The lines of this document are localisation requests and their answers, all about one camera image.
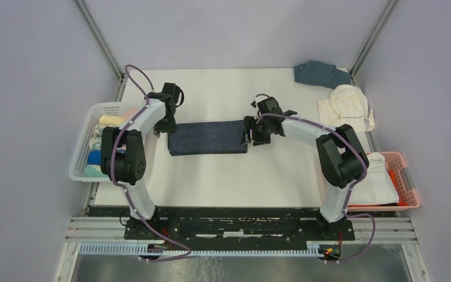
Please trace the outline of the pink plastic basket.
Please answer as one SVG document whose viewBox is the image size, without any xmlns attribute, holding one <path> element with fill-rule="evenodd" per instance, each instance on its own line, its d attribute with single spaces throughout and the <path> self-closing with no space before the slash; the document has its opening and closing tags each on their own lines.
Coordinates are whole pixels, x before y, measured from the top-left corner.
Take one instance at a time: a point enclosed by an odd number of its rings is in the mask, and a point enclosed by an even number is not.
<svg viewBox="0 0 451 282">
<path fill-rule="evenodd" d="M 421 202 L 417 189 L 410 177 L 410 171 L 405 158 L 399 152 L 378 152 L 385 157 L 385 166 L 388 170 L 393 170 L 398 183 L 399 193 L 408 206 L 397 206 L 396 203 L 382 204 L 375 206 L 349 206 L 351 212 L 399 212 L 407 209 L 416 209 L 420 207 Z"/>
</svg>

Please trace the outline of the white plastic basket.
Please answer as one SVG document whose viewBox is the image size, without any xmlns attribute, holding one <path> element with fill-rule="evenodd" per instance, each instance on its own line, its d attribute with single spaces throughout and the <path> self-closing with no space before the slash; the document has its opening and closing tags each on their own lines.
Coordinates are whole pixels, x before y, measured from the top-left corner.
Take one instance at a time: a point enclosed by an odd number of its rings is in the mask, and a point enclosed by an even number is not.
<svg viewBox="0 0 451 282">
<path fill-rule="evenodd" d="M 80 182 L 110 182 L 109 177 L 84 177 L 84 169 L 87 166 L 89 154 L 89 140 L 93 137 L 93 128 L 99 124 L 102 115 L 122 116 L 133 108 L 140 109 L 140 102 L 106 102 L 93 105 L 87 112 L 82 131 L 79 135 L 74 154 L 69 168 L 69 177 Z"/>
</svg>

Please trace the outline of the orange item in basket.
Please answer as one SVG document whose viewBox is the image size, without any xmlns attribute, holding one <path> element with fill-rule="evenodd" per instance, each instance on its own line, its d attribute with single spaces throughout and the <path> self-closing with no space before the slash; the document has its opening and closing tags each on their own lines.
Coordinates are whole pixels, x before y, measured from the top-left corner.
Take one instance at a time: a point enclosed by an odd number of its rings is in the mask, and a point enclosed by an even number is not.
<svg viewBox="0 0 451 282">
<path fill-rule="evenodd" d="M 402 196 L 399 193 L 398 183 L 396 181 L 396 177 L 395 177 L 395 174 L 394 174 L 393 170 L 389 170 L 388 169 L 387 172 L 389 174 L 389 177 L 390 177 L 390 179 L 392 181 L 392 184 L 393 184 L 393 186 L 394 186 L 394 188 L 395 188 L 395 190 L 397 192 L 398 198 L 399 198 L 399 201 L 397 202 L 396 205 L 397 206 L 408 206 L 408 204 L 403 200 Z"/>
</svg>

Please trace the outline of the blue rolled towel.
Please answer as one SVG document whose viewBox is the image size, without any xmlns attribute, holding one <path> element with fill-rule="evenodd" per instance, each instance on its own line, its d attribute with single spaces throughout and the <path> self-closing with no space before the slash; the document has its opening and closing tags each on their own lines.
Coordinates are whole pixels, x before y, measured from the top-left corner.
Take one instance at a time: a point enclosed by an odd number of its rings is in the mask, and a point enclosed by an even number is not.
<svg viewBox="0 0 451 282">
<path fill-rule="evenodd" d="M 98 165 L 101 164 L 101 151 L 100 150 L 93 150 L 89 152 L 87 156 L 87 164 L 88 165 Z"/>
</svg>

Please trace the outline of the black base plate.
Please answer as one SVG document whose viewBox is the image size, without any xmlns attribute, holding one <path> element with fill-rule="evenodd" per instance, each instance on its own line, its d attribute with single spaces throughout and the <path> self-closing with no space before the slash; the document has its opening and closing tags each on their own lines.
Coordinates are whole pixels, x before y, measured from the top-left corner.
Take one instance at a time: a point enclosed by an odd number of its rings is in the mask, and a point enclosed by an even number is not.
<svg viewBox="0 0 451 282">
<path fill-rule="evenodd" d="M 302 250 L 309 241 L 355 241 L 357 222 L 367 223 L 372 234 L 387 212 L 365 216 L 351 213 L 327 223 L 318 208 L 281 207 L 157 207 L 143 223 L 127 207 L 91 207 L 89 217 L 113 217 L 124 227 L 124 239 L 154 240 L 156 251 Z"/>
</svg>

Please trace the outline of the patterned rolled towel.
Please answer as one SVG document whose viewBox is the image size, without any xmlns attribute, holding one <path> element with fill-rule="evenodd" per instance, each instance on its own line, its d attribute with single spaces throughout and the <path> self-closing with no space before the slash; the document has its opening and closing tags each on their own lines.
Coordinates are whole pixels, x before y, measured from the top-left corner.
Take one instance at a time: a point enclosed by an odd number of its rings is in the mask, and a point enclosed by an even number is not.
<svg viewBox="0 0 451 282">
<path fill-rule="evenodd" d="M 102 132 L 104 130 L 104 128 L 106 127 L 106 125 L 95 125 L 92 132 L 93 132 L 93 137 L 101 137 L 102 136 Z"/>
<path fill-rule="evenodd" d="M 92 137 L 89 140 L 90 151 L 99 151 L 102 147 L 102 139 L 100 137 Z"/>
</svg>

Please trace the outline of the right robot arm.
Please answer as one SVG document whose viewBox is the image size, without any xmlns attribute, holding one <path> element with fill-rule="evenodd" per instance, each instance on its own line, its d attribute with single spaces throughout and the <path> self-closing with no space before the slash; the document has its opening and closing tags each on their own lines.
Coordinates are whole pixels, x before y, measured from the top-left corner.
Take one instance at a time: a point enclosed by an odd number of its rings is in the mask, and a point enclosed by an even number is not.
<svg viewBox="0 0 451 282">
<path fill-rule="evenodd" d="M 251 106 L 254 116 L 243 119 L 241 144 L 254 146 L 271 142 L 271 135 L 290 137 L 317 150 L 327 192 L 319 210 L 317 235 L 330 240 L 339 233 L 338 221 L 346 217 L 354 186 L 367 175 L 369 160 L 352 126 L 324 126 L 308 120 L 293 110 L 283 111 L 277 100 L 257 94 Z"/>
</svg>

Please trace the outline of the cream white towel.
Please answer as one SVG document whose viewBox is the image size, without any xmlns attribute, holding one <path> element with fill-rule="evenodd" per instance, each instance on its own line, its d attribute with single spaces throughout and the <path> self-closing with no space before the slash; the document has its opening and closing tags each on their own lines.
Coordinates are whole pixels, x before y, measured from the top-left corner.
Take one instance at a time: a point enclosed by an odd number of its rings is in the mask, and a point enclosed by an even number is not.
<svg viewBox="0 0 451 282">
<path fill-rule="evenodd" d="M 317 108 L 320 122 L 325 126 L 348 124 L 356 132 L 370 132 L 375 128 L 373 110 L 357 86 L 337 86 L 328 98 L 317 101 Z"/>
</svg>

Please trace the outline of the pink towel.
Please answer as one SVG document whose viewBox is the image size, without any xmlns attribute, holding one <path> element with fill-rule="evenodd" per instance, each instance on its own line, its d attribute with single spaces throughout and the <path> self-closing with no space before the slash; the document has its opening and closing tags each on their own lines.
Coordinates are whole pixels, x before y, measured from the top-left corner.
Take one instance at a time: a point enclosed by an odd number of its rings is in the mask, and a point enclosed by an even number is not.
<svg viewBox="0 0 451 282">
<path fill-rule="evenodd" d="M 139 111 L 139 109 L 138 108 L 133 108 L 133 109 L 130 109 L 125 115 L 124 115 L 124 118 L 125 118 L 125 121 L 126 122 L 128 122 L 137 112 Z M 121 139 L 120 139 L 120 141 L 119 141 L 119 144 L 118 144 L 118 146 L 117 146 L 117 150 L 119 151 L 119 152 L 122 152 L 122 151 L 126 151 L 126 138 L 124 137 L 124 135 L 122 135 L 122 137 L 121 137 Z"/>
</svg>

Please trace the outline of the teal blue towel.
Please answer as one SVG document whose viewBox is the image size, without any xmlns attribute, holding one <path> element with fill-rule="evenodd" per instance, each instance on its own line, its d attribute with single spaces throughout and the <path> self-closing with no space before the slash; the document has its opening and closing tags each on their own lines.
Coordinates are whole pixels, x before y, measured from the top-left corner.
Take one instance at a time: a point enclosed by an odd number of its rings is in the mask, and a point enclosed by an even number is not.
<svg viewBox="0 0 451 282">
<path fill-rule="evenodd" d="M 303 85 L 335 89 L 340 85 L 351 84 L 351 76 L 348 72 L 320 61 L 309 60 L 295 65 L 293 71 L 294 81 Z"/>
</svg>

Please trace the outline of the white towel in basket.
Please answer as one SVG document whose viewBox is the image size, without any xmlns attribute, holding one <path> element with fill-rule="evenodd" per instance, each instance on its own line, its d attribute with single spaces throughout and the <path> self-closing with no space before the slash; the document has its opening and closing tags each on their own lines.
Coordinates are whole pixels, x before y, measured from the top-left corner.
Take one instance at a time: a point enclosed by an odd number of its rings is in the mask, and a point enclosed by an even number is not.
<svg viewBox="0 0 451 282">
<path fill-rule="evenodd" d="M 373 152 L 367 155 L 369 167 L 363 181 L 353 189 L 349 206 L 375 206 L 399 201 L 385 166 L 384 155 Z"/>
</svg>

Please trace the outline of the dark blue towel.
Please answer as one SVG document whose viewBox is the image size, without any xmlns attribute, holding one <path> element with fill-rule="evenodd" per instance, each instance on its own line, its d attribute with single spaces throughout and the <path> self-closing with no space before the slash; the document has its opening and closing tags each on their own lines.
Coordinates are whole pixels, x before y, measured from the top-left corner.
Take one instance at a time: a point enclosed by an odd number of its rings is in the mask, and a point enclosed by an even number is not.
<svg viewBox="0 0 451 282">
<path fill-rule="evenodd" d="M 167 149 L 172 156 L 245 154 L 243 130 L 241 120 L 181 123 L 168 136 Z"/>
</svg>

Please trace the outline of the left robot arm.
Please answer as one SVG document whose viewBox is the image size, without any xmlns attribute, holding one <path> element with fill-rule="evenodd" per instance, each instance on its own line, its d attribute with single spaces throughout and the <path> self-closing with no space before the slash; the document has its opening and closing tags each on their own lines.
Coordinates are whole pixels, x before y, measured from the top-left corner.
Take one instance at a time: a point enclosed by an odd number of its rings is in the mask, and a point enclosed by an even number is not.
<svg viewBox="0 0 451 282">
<path fill-rule="evenodd" d="M 170 135 L 177 131 L 174 115 L 182 105 L 182 96 L 179 86 L 166 82 L 161 92 L 150 92 L 127 121 L 102 131 L 101 171 L 122 189 L 131 216 L 141 220 L 139 232 L 147 239 L 160 234 L 161 223 L 153 218 L 156 205 L 143 181 L 147 169 L 144 140 L 149 133 Z"/>
</svg>

